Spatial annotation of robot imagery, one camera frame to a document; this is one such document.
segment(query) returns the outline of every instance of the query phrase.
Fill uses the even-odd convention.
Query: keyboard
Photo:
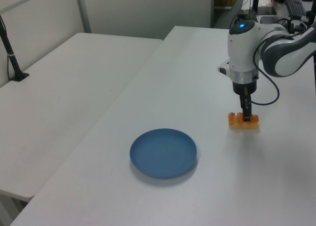
[[[306,16],[306,10],[300,0],[285,0],[285,4],[290,16]]]

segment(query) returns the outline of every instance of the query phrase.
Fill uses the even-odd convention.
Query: white desk
[[[0,193],[29,201],[161,40],[77,34],[0,89]]]
[[[250,0],[247,3],[246,3],[246,1],[247,0],[243,0],[242,4],[245,4],[241,8],[243,10],[249,9]],[[313,2],[312,1],[310,1],[310,2],[302,1],[302,4],[303,4],[305,10],[307,11],[307,10],[311,10]],[[288,10],[287,10],[287,7],[284,3],[277,3],[276,1],[271,2],[271,0],[259,0],[258,6],[261,6],[261,5],[274,6],[274,8],[276,9],[276,16],[285,16],[285,17],[288,16]]]
[[[175,27],[12,226],[267,226],[316,222],[316,97],[311,60],[275,78],[280,100],[237,131],[232,83],[217,71],[227,30]],[[262,76],[253,100],[276,92]],[[131,164],[146,131],[174,128],[197,145],[187,174],[157,180]]]

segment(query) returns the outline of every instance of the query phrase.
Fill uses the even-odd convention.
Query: black microphone stand
[[[4,28],[4,24],[2,23],[2,21],[0,21],[0,36],[15,72],[15,76],[11,80],[14,80],[14,81],[24,80],[26,77],[29,76],[29,74],[23,73],[21,71],[19,64],[16,60],[16,57],[14,55],[14,52],[12,50],[11,44],[9,42],[8,36],[6,34],[6,30]]]

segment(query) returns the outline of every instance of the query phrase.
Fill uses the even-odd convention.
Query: wall
[[[211,25],[212,0],[81,0],[92,33],[164,39],[175,25]]]
[[[1,16],[21,70],[83,32],[77,0],[29,0]],[[7,82],[6,51],[0,42],[0,87]]]

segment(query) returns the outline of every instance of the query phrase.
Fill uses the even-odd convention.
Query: orange block
[[[242,113],[229,113],[228,123],[229,127],[236,129],[256,129],[258,127],[259,117],[258,115],[251,115],[250,121],[244,121]]]

